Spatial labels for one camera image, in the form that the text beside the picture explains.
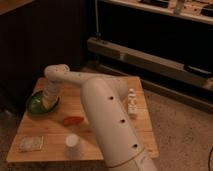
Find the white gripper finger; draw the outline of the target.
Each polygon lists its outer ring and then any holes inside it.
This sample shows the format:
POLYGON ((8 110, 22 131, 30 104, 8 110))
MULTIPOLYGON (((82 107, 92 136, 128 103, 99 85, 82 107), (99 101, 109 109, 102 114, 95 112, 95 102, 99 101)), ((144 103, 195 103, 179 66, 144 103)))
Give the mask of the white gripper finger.
POLYGON ((57 103, 58 103, 58 102, 55 102, 55 103, 51 106, 50 110, 53 110, 53 109, 57 106, 57 103))
POLYGON ((49 108, 46 102, 42 102, 42 106, 44 108, 44 111, 48 111, 49 108))

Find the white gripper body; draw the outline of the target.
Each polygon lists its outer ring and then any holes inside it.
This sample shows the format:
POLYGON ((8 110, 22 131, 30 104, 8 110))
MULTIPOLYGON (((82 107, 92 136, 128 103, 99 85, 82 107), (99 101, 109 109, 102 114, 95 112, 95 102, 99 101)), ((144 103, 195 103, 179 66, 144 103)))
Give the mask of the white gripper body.
POLYGON ((44 105, 54 105, 58 99, 62 84, 49 81, 43 89, 42 102, 44 105))

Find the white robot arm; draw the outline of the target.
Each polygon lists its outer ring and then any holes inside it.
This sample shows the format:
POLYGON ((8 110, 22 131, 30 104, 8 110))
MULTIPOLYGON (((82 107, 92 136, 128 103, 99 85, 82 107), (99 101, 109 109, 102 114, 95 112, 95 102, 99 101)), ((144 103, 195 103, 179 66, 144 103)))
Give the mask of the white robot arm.
POLYGON ((56 102, 64 82, 81 87, 81 103, 108 171, 157 171, 122 104, 128 95, 124 79, 73 72, 65 64, 47 66, 44 75, 48 80, 43 92, 47 109, 56 102))

